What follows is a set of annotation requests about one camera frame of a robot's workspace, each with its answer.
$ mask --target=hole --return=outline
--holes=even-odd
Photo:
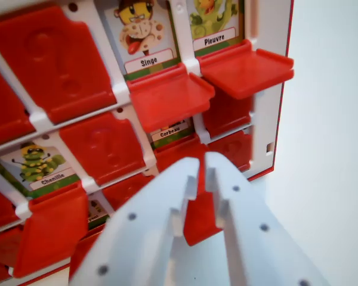
[[[71,10],[71,12],[77,12],[77,10],[78,10],[78,6],[75,3],[69,3],[68,8],[69,8],[69,10]]]
[[[262,225],[260,225],[260,229],[261,229],[262,231],[267,232],[267,231],[269,230],[269,226],[266,225],[265,223],[263,223]]]
[[[299,283],[300,286],[310,286],[310,283],[307,280],[302,279]]]
[[[267,153],[274,151],[274,142],[267,145]]]
[[[107,265],[101,265],[100,267],[98,267],[98,275],[103,276],[105,275],[107,272],[109,271],[109,267],[107,267]]]
[[[137,218],[137,215],[135,213],[129,213],[129,220],[134,220]]]

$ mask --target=white plastic piece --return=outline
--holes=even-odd
[[[174,236],[183,235],[187,203],[196,196],[199,164],[176,162],[122,206],[70,284],[162,285]]]
[[[230,285],[224,232],[193,246],[189,246],[184,237],[175,237],[164,285]]]
[[[114,56],[109,39],[107,38],[105,29],[102,25],[100,16],[95,8],[93,0],[76,2],[78,10],[72,12],[68,7],[69,3],[62,5],[65,15],[73,21],[81,21],[88,25],[91,36],[97,46],[97,49],[102,57],[103,63],[106,66],[107,73],[112,82],[112,91],[116,97],[118,104],[127,104],[130,102],[130,91],[127,87],[124,76],[119,68],[118,62]]]
[[[273,166],[273,152],[267,153],[268,144],[274,144],[280,108],[282,85],[276,85],[255,94],[253,122],[253,148],[250,169],[244,172],[250,178]]]
[[[23,203],[16,207],[14,213],[18,216],[21,220],[26,220],[32,216],[32,212],[29,209],[29,203]]]
[[[14,206],[28,204],[28,200],[3,176],[0,175],[0,193],[9,199]]]
[[[230,285],[329,285],[227,158],[207,152],[205,168],[216,225],[224,229]],[[174,236],[183,235],[187,200],[195,197],[198,170],[198,160],[181,159],[121,207],[71,286],[179,285],[174,258],[178,255],[171,248]]]
[[[0,283],[0,286],[17,286],[20,285],[22,283],[25,283],[27,281],[30,281],[32,279],[35,279],[41,275],[47,274],[48,272],[51,272],[53,270],[56,270],[64,265],[67,265],[70,263],[70,258],[68,259],[64,259],[60,262],[57,262],[53,265],[50,265],[46,268],[43,268],[41,270],[38,270],[37,272],[34,272],[28,276],[22,277],[22,278],[10,278],[8,280],[5,280],[4,282]]]
[[[182,63],[188,73],[202,76],[199,61],[195,58],[186,0],[169,0],[177,43]]]
[[[232,286],[328,285],[263,198],[223,155],[205,155],[206,189],[224,229]]]
[[[205,128],[202,113],[195,114],[192,119],[193,126],[195,127],[196,134],[199,136],[200,142],[206,145],[211,143],[211,136]]]
[[[245,38],[249,39],[255,46],[258,38],[259,0],[245,0],[244,4]]]
[[[53,124],[49,120],[46,112],[37,106],[33,99],[29,96],[28,92],[24,89],[24,86],[20,83],[16,75],[13,73],[7,62],[0,54],[0,74],[11,86],[13,91],[19,97],[20,101],[26,107],[26,110],[30,114],[29,121],[35,129],[39,132],[43,130],[51,129]]]

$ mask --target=question mark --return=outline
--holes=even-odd
[[[81,90],[81,85],[71,79],[67,68],[69,41],[62,31],[58,29],[41,29],[29,35],[25,41],[25,47],[36,63],[44,64],[52,61],[57,77],[61,81],[61,89],[70,97],[75,97]]]
[[[90,134],[90,144],[92,149],[97,150],[97,153],[104,154],[109,165],[116,167],[121,159],[114,152],[111,134],[110,129],[97,129]]]

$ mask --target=character card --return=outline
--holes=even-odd
[[[243,7],[243,0],[187,0],[196,56],[242,41]]]
[[[191,118],[188,118],[170,126],[158,129],[148,134],[148,136],[152,148],[155,149],[184,138],[194,131],[192,120]]]
[[[180,61],[167,1],[96,0],[95,4],[126,79]]]
[[[56,148],[32,141],[0,154],[0,174],[30,200],[79,180]]]

